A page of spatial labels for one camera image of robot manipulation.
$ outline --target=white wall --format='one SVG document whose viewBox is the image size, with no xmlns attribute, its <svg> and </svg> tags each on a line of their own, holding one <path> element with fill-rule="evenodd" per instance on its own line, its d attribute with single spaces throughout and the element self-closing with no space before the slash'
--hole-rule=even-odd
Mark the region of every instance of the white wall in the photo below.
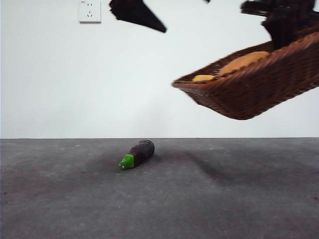
<svg viewBox="0 0 319 239">
<path fill-rule="evenodd" d="M 83 25 L 77 0 L 1 1 L 2 138 L 319 136 L 319 89 L 238 121 L 170 85 L 270 39 L 243 0 L 145 0 L 166 34 L 116 21 L 108 2 Z"/>
</svg>

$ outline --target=bread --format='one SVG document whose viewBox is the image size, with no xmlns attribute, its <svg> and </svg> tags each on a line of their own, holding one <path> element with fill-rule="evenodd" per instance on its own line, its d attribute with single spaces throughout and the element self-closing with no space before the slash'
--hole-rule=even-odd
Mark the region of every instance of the bread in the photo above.
<svg viewBox="0 0 319 239">
<path fill-rule="evenodd" d="M 192 81 L 209 81 L 214 79 L 215 76 L 212 75 L 197 75 L 195 76 Z"/>
</svg>

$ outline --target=electrical outlet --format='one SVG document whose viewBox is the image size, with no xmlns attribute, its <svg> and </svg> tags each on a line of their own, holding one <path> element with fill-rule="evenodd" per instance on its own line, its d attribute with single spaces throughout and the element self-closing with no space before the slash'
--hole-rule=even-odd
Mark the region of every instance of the electrical outlet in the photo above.
<svg viewBox="0 0 319 239">
<path fill-rule="evenodd" d="M 101 23 L 101 0 L 81 0 L 78 5 L 80 23 Z"/>
</svg>

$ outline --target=gray concrete floor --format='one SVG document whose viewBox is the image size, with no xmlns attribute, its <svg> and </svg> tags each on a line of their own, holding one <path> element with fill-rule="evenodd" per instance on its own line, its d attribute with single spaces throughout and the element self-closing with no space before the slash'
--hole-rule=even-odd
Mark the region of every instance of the gray concrete floor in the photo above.
<svg viewBox="0 0 319 239">
<path fill-rule="evenodd" d="M 318 239 L 319 138 L 1 141 L 3 239 Z"/>
</svg>

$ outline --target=wicker basket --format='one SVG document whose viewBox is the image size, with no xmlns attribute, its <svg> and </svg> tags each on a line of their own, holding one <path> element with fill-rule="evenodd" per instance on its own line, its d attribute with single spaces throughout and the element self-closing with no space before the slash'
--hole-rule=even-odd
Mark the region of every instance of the wicker basket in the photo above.
<svg viewBox="0 0 319 239">
<path fill-rule="evenodd" d="M 191 81 L 195 75 L 217 75 L 230 61 L 254 51 L 271 54 L 223 78 Z M 297 32 L 295 41 L 289 46 L 275 50 L 269 41 L 246 48 L 183 76 L 172 85 L 199 105 L 224 116 L 250 119 L 319 86 L 319 25 Z"/>
</svg>

